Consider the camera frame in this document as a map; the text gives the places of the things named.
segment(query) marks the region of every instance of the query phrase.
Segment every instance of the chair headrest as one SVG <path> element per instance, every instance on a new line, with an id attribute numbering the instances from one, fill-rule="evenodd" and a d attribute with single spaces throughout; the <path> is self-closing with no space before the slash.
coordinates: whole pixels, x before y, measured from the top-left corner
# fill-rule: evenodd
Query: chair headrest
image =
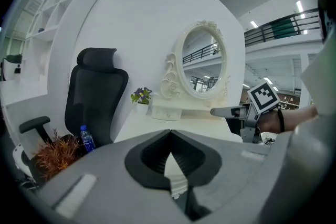
<path id="1" fill-rule="evenodd" d="M 114 70 L 113 55 L 117 49 L 87 48 L 77 57 L 77 64 L 85 69 L 101 72 Z"/>

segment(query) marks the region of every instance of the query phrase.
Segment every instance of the railing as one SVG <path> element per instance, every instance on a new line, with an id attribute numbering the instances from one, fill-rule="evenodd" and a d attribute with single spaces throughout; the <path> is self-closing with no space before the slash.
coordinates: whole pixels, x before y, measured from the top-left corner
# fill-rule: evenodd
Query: railing
<path id="1" fill-rule="evenodd" d="M 245 32 L 245 46 L 272 39 L 307 34 L 308 31 L 315 29 L 320 29 L 317 8 L 292 14 Z"/>
<path id="2" fill-rule="evenodd" d="M 215 55 L 220 52 L 220 48 L 217 47 L 217 42 L 212 43 L 202 49 L 199 49 L 192 54 L 189 54 L 185 57 L 183 57 L 183 64 L 192 62 L 197 59 L 202 59 L 203 57 L 209 56 L 209 55 Z"/>

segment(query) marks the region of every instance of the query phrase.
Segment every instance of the ornate mirror frame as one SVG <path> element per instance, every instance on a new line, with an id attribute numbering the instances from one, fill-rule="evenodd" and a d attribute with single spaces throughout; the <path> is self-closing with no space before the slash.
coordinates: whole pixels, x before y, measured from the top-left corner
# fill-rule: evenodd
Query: ornate mirror frame
<path id="1" fill-rule="evenodd" d="M 207 92 L 195 91 L 187 82 L 183 70 L 182 50 L 189 33 L 203 29 L 217 41 L 221 50 L 221 70 L 216 84 Z M 224 106 L 227 98 L 229 76 L 226 72 L 227 53 L 221 31 L 213 21 L 196 22 L 188 26 L 177 39 L 173 51 L 167 56 L 167 71 L 160 85 L 160 92 L 153 98 L 152 117 L 179 120 L 182 110 L 210 111 L 211 107 Z"/>

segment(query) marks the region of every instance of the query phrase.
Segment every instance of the small flower pot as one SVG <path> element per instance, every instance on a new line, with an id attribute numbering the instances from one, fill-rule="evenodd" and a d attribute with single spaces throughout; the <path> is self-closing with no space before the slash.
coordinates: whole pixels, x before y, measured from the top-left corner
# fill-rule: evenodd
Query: small flower pot
<path id="1" fill-rule="evenodd" d="M 147 111 L 148 111 L 148 105 L 147 104 L 137 103 L 136 107 L 137 107 L 137 113 L 138 114 L 140 114 L 140 115 L 146 115 L 147 114 Z"/>

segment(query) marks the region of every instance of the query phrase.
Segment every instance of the chair armrest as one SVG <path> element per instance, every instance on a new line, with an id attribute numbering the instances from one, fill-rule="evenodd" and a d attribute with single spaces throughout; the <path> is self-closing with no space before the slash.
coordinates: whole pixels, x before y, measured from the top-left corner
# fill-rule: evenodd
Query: chair armrest
<path id="1" fill-rule="evenodd" d="M 50 118 L 47 117 L 47 116 L 42 116 L 42 117 L 38 117 L 38 118 L 35 118 L 35 119 L 32 119 L 30 121 L 26 121 L 22 124 L 20 124 L 19 126 L 19 131 L 20 133 L 25 133 L 25 132 L 28 132 L 32 129 L 38 129 L 39 127 L 42 127 L 43 124 L 46 124 L 50 122 Z"/>

